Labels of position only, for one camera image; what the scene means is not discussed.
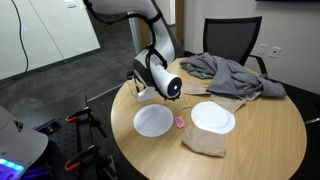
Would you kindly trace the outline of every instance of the white machine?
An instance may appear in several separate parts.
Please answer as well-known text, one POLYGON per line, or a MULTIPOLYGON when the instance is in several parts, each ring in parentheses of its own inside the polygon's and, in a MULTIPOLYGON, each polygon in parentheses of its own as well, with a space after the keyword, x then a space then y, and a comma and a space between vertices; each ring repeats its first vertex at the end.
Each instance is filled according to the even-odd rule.
MULTIPOLYGON (((182 81, 165 70, 179 54, 176 39, 154 0, 84 0, 89 11, 111 15, 130 12, 126 18, 142 18, 149 26, 152 42, 135 57, 134 78, 146 88, 138 101, 161 95, 179 98, 182 81)), ((48 137, 18 123, 0 106, 0 179, 19 179, 44 152, 48 137)))

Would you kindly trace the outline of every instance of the round wooden table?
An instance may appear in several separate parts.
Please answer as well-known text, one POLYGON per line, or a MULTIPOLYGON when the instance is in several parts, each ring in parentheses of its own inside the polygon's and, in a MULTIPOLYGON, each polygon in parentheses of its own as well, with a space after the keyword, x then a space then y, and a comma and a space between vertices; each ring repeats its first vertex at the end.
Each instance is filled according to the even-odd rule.
MULTIPOLYGON (((180 68, 177 59, 168 71, 183 82, 209 83, 192 77, 180 68)), ((133 126, 135 114, 150 104, 168 107, 173 116, 182 116, 186 125, 194 105, 208 101, 208 96, 182 94, 191 103, 182 109, 179 100, 154 98, 142 103, 132 96, 125 83, 112 106, 111 125, 114 138, 127 160, 145 177, 157 179, 289 179, 298 169, 306 151, 306 129, 296 106, 289 97, 259 97, 247 101, 235 114, 234 129, 225 135, 225 157, 212 157, 191 151, 182 143, 183 129, 173 123, 170 130, 155 138, 140 135, 133 126)))

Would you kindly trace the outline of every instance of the floor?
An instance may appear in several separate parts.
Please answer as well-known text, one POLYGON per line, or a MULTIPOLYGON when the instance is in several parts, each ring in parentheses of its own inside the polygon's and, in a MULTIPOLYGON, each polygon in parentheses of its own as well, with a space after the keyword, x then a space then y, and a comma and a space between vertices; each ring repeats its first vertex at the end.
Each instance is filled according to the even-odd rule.
MULTIPOLYGON (((112 138, 110 110, 119 85, 126 80, 127 71, 135 57, 133 40, 128 21, 106 26, 92 20, 101 49, 63 63, 29 73, 25 78, 2 90, 0 104, 13 115, 60 101, 64 98, 85 94, 89 106, 104 122, 108 138, 102 143, 103 151, 114 157, 119 179, 144 179, 126 161, 112 138)), ((303 119, 320 117, 320 97, 285 85, 288 96, 296 104, 303 119)), ((308 147, 301 167, 292 179, 320 179, 320 122, 307 125, 308 147)))

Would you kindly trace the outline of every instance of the wire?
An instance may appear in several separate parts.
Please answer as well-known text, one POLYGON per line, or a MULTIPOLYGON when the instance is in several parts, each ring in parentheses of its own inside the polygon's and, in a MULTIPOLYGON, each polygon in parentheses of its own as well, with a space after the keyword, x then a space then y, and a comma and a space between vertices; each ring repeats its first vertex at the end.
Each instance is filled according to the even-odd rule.
POLYGON ((14 83, 16 83, 17 81, 21 80, 23 77, 25 77, 25 75, 27 74, 28 72, 28 68, 29 68, 29 58, 28 58, 28 55, 27 55, 27 52, 24 48, 24 45, 23 45, 23 41, 22 41, 22 35, 21 35, 21 29, 22 29, 22 23, 21 23, 21 18, 20 18, 20 14, 19 14, 19 10, 17 8, 17 5, 16 3, 14 3, 13 0, 11 0, 16 12, 17 12, 17 15, 18 15, 18 20, 19 20, 19 38, 20 38, 20 43, 21 43, 21 47, 22 47, 22 50, 23 50, 23 53, 24 53, 24 56, 26 57, 26 62, 27 62, 27 65, 26 65, 26 69, 24 70, 23 74, 17 78, 15 81, 9 83, 8 85, 4 86, 4 87, 1 87, 0 88, 0 91, 4 90, 5 88, 8 88, 9 86, 13 85, 14 83))

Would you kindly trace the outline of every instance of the blue light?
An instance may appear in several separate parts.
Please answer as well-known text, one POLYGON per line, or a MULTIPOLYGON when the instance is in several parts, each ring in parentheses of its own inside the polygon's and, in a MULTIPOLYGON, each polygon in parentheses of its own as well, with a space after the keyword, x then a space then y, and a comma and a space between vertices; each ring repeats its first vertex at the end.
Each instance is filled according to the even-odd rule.
POLYGON ((1 164, 4 166, 7 166, 9 168, 15 169, 16 171, 22 171, 24 169, 24 167, 22 167, 18 164, 15 164, 13 162, 7 161, 5 159, 2 159, 2 158, 0 158, 0 165, 1 164))

